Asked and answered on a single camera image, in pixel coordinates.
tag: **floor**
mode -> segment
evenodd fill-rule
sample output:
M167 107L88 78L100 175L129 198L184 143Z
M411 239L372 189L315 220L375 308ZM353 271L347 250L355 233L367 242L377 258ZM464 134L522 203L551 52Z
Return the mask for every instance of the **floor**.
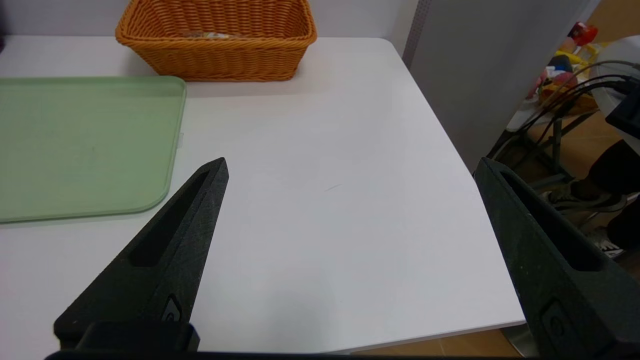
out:
M573 119L567 119L563 125ZM532 139L538 139L545 126L536 126L529 131ZM607 124L602 113L597 112L572 132L562 137L560 161L575 177L585 177L591 165L621 137L615 128Z
M377 348L353 355L520 357L499 330Z

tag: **black cable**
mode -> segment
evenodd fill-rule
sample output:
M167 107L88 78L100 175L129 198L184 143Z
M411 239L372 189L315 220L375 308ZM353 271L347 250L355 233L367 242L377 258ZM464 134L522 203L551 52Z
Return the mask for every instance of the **black cable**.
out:
M588 93L588 92L590 92L590 91L592 91L593 89L596 89L596 88L616 88L617 87L616 85L621 85L621 83L627 83L627 81L603 81L603 82L600 82L600 83L596 83L596 84L592 84L592 85L589 85L589 86L585 86L584 88L578 90L576 92L576 94L573 96L572 99L566 101L556 111L556 114L551 119L551 121L547 124L547 127L542 132L542 135L540 136L540 138L536 142L536 146L538 146L542 142L542 139L544 139L545 135L548 133L548 131L551 128L551 126L556 121L558 121L559 119L564 117L575 106L575 102L580 98L580 96L582 96L582 95L584 95L584 94L586 94L586 93Z
M524 124L518 131L516 131L514 133L514 135L519 135L519 134L522 134L523 132L528 131L530 128L533 127L533 125L540 118L542 118L544 115L546 115L549 111L553 110L560 103L564 102L567 98L569 98L571 95L573 95L573 93L575 93L576 91L579 91L580 88L584 88L587 83L592 82L592 81L596 81L596 80L600 80L600 79L604 79L604 78L621 78L621 79L624 79L624 80L629 80L631 77L627 76L627 75L609 74L609 75L597 76L595 78L588 79L587 81L585 81L583 83L575 85L575 86L567 89L567 91L565 91L559 97L554 99L550 104L548 104L543 109L543 111L540 114L538 114L535 118L531 119L528 123Z

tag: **shoe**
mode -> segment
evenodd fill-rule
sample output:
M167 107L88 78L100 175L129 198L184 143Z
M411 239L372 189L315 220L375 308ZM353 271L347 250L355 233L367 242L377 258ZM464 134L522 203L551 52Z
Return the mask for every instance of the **shoe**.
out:
M596 227L586 233L585 236L593 243L593 245L596 245L600 251L604 252L604 254L609 256L611 259L617 258L624 252L623 249L619 248L609 240L607 229L604 226Z
M571 193L573 181L561 188L543 192L542 199L562 214L593 211L597 213L612 213L627 205L627 198L622 195L602 194L595 200L583 200Z

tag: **plastic tray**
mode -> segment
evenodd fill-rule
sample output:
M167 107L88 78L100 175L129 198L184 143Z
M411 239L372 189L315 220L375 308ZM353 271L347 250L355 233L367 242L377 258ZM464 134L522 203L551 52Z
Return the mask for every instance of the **plastic tray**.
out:
M156 205L184 98L170 76L0 79L0 222Z

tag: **orange wicker basket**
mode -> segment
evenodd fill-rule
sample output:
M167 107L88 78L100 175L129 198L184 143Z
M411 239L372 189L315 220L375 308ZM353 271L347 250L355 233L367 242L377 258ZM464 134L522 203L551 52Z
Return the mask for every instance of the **orange wicker basket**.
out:
M289 80L316 38L307 0L131 0L116 28L158 74L187 81Z

